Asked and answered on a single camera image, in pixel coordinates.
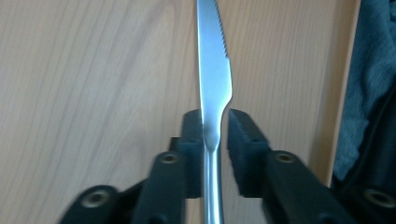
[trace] serrated edge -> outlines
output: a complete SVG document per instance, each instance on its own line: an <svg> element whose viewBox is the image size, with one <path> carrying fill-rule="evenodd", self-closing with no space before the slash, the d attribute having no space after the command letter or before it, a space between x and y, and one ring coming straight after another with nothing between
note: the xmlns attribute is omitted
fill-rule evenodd
<svg viewBox="0 0 396 224"><path fill-rule="evenodd" d="M227 43L225 41L224 30L223 30L223 26L222 26L222 22L221 22L219 4L218 4L217 0L213 0L213 1L215 2L216 11L218 12L218 19L219 19L219 25L220 25L220 30L221 30L221 38L223 41L224 53L225 53L225 56L228 58Z"/></svg>

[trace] knife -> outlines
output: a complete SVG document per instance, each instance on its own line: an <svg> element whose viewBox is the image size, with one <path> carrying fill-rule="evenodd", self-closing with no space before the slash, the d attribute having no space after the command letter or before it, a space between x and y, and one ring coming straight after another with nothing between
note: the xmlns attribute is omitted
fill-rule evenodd
<svg viewBox="0 0 396 224"><path fill-rule="evenodd" d="M220 176L220 124L232 97L230 60L216 0L197 0L198 60L203 121L205 224L223 222Z"/></svg>

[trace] metal screw hole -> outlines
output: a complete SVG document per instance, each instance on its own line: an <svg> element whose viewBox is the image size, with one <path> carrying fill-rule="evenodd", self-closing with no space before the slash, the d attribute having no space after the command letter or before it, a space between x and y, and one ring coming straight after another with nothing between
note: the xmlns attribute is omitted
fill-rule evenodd
<svg viewBox="0 0 396 224"><path fill-rule="evenodd" d="M161 158L161 162L163 163L175 163L177 162L177 155L175 154L166 154Z"/></svg>
<svg viewBox="0 0 396 224"><path fill-rule="evenodd" d="M394 208L396 207L396 201L390 195L376 190L376 189L366 189L363 192L364 198L377 206L385 207L385 208Z"/></svg>
<svg viewBox="0 0 396 224"><path fill-rule="evenodd" d="M280 162L285 162L285 163L292 163L294 162L294 158L288 154L285 153L279 153L275 156L275 158L280 161Z"/></svg>
<svg viewBox="0 0 396 224"><path fill-rule="evenodd" d="M82 199L81 204L82 206L87 208L100 207L103 204L107 203L109 198L110 195L105 190L99 189L85 196Z"/></svg>

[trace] light wood panel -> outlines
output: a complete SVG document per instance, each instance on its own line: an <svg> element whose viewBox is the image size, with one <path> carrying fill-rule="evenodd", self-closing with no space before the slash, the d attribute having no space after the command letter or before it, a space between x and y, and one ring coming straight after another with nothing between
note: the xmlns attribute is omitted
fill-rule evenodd
<svg viewBox="0 0 396 224"><path fill-rule="evenodd" d="M358 0L221 0L231 107L329 178ZM195 2L0 1L0 223L54 223L126 189L199 107ZM223 153L226 223L263 223ZM190 201L189 223L200 223Z"/></svg>

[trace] stainless steel knife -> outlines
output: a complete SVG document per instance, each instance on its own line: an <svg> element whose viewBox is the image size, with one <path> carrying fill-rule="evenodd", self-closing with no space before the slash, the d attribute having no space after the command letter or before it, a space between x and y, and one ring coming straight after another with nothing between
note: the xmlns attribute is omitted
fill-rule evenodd
<svg viewBox="0 0 396 224"><path fill-rule="evenodd" d="M204 135L205 224L223 222L220 176L220 124L232 97L227 55L216 0L197 0L198 59Z"/></svg>

